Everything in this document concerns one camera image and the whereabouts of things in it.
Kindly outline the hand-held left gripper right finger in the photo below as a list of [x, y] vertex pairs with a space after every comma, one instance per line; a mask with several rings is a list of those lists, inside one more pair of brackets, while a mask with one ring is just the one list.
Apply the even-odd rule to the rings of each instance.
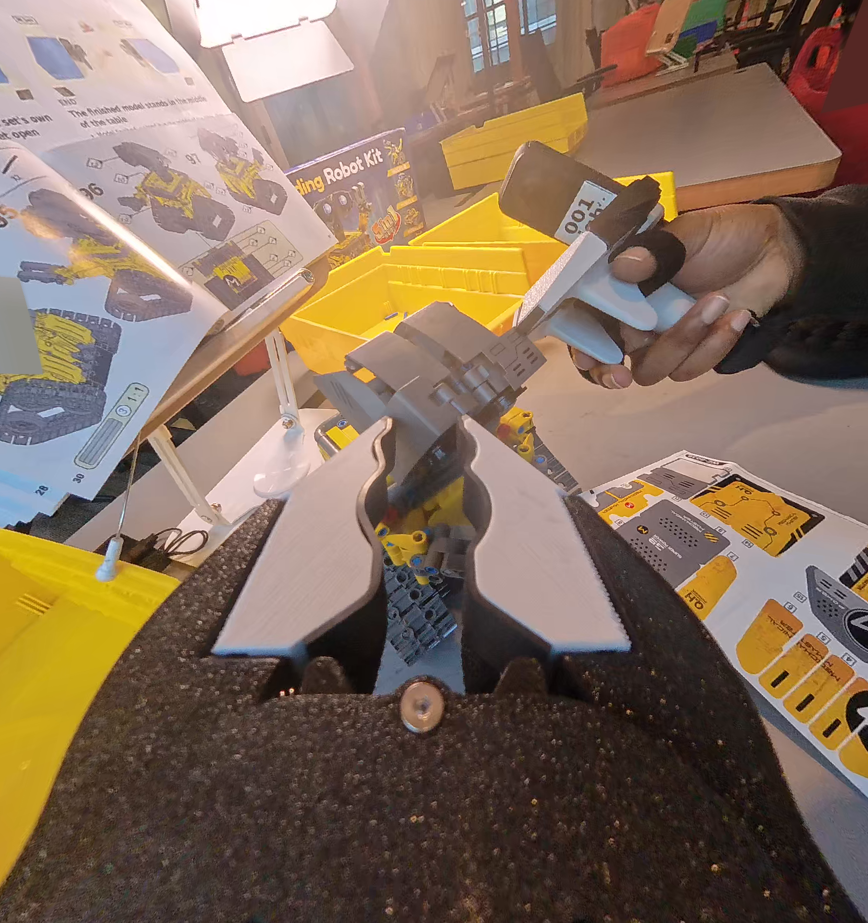
[[483, 657], [627, 652], [631, 642], [566, 494], [473, 419], [461, 421], [474, 525], [463, 640]]

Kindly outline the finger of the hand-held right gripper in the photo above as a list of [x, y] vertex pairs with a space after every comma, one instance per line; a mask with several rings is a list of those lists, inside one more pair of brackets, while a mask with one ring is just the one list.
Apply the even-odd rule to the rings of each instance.
[[580, 234], [523, 296], [512, 327], [524, 336], [561, 336], [566, 332], [562, 305], [574, 298], [572, 291], [600, 260], [607, 243], [595, 234]]
[[532, 341], [554, 338], [601, 364], [620, 364], [624, 352], [588, 306], [560, 304], [528, 332]]

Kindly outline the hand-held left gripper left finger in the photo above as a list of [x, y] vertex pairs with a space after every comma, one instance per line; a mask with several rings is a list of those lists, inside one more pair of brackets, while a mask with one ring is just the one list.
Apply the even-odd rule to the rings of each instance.
[[215, 640], [215, 655], [377, 662], [394, 421], [381, 419], [297, 485]]

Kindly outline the yellow grey brick robot model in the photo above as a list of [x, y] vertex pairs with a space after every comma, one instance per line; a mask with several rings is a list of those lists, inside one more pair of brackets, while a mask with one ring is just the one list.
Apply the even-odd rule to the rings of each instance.
[[314, 438], [325, 459], [382, 416], [396, 425], [387, 507], [375, 526], [383, 548], [390, 648], [411, 666], [458, 628], [473, 527], [463, 511], [456, 424], [469, 416], [565, 494], [577, 481], [515, 400], [544, 363], [515, 328], [497, 334], [449, 302], [434, 302], [344, 357], [314, 381], [338, 415]]

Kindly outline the metal wire page holder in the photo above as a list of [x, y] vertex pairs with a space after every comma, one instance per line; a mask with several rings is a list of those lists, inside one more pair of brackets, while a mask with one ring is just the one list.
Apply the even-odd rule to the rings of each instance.
[[138, 456], [141, 445], [141, 439], [137, 437], [133, 448], [130, 454], [130, 463], [128, 469], [128, 476], [126, 479], [126, 488], [122, 495], [122, 505], [119, 515], [119, 520], [117, 522], [117, 528], [113, 536], [110, 538], [102, 563], [98, 567], [95, 577], [100, 583], [109, 583], [117, 575], [119, 569], [120, 557], [123, 551], [124, 546], [124, 526], [126, 522], [126, 514], [128, 511], [128, 504], [130, 499], [130, 494], [132, 490], [132, 485], [136, 476], [136, 468], [138, 464]]

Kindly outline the yellow grey sticker sheet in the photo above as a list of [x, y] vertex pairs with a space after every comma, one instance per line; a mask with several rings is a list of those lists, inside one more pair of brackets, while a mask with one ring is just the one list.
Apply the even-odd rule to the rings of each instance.
[[868, 799], [868, 526], [687, 451], [583, 494]]

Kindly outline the instruction booklet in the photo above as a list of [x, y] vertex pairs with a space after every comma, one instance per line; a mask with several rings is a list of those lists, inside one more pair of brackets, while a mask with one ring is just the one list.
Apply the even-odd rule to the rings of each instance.
[[286, 318], [331, 234], [232, 114], [35, 153], [0, 133], [0, 528], [92, 499], [191, 356]]

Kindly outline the white task instruction sheet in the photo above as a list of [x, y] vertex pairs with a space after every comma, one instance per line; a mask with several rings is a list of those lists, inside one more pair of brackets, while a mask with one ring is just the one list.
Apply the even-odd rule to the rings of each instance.
[[98, 164], [122, 145], [186, 165], [239, 121], [142, 2], [0, 1], [0, 150]]

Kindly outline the person's right hand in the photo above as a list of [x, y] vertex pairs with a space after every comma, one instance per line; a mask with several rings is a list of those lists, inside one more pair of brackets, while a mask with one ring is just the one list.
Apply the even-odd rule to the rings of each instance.
[[579, 374], [593, 384], [648, 387], [708, 373], [738, 344], [754, 317], [766, 315], [796, 287], [805, 265], [799, 238], [773, 203], [687, 212], [669, 230], [686, 251], [673, 283], [695, 302], [661, 334], [623, 326], [627, 364], [602, 364], [569, 349]]

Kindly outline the yellow plastic bin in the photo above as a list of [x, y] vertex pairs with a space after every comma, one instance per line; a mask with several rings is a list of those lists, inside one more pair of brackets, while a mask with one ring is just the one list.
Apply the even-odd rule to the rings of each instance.
[[452, 187], [462, 192], [501, 182], [517, 150], [528, 141], [574, 153], [586, 136], [587, 124], [585, 98], [574, 93], [465, 128], [440, 143]]
[[509, 282], [486, 283], [486, 290], [523, 294], [566, 245], [506, 216], [494, 193], [415, 237], [408, 248], [422, 266], [503, 274]]
[[328, 274], [322, 290], [280, 330], [314, 373], [344, 369], [347, 353], [434, 302], [447, 302], [501, 335], [530, 288], [517, 247], [374, 249]]
[[0, 529], [0, 888], [67, 749], [128, 643], [178, 586], [101, 556]]

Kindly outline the white book stand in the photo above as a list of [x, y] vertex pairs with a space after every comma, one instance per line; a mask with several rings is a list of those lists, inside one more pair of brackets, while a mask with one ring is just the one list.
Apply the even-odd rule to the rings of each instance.
[[[118, 530], [140, 539], [168, 527], [203, 528], [221, 540], [317, 464], [305, 428], [317, 421], [316, 411], [302, 409], [315, 393], [312, 375], [299, 358], [287, 357], [279, 326], [327, 277], [327, 260], [316, 260], [197, 348], [142, 430], [158, 463], [69, 544], [92, 550]], [[270, 372], [174, 448], [166, 424], [264, 341]]]

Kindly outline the window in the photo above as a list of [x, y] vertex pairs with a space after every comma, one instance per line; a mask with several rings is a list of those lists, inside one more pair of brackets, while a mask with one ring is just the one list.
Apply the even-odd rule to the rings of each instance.
[[[511, 20], [505, 1], [460, 1], [466, 38], [475, 75], [487, 67], [509, 63]], [[521, 36], [539, 32], [546, 46], [555, 41], [555, 1], [518, 1], [517, 22]]]

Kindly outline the colourful toy set box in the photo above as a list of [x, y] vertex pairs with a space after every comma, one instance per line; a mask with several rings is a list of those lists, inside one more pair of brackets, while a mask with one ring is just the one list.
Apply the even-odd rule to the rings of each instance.
[[406, 245], [426, 230], [409, 157], [400, 127], [286, 172], [336, 238], [327, 254], [332, 268], [373, 248]]

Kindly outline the bright softbox lamp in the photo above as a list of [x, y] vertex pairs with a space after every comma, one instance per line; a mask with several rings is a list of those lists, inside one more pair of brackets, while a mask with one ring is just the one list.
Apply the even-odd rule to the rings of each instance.
[[352, 72], [327, 25], [336, 1], [195, 1], [200, 44], [222, 53], [243, 102]]

